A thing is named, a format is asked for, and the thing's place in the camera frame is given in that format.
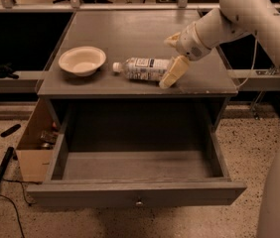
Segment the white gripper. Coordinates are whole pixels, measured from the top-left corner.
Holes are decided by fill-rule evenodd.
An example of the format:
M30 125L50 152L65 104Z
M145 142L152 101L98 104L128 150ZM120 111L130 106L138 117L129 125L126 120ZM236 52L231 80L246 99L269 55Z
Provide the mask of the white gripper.
M195 23L166 38L164 44L176 48L176 51L182 56L171 58L171 63L159 82L159 86L163 89L171 87L185 74L189 68L190 60L200 60L210 53L210 48L206 47L200 40Z

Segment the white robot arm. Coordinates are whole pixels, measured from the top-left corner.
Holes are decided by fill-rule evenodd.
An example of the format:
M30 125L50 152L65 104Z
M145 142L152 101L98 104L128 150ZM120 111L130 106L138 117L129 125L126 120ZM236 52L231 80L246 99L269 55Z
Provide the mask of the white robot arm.
M219 6L192 22L165 43L179 53L160 81L174 84L189 68L221 43L248 33L255 37L280 71L280 13L270 0L219 0ZM275 155L265 182L256 238L280 238L280 151Z

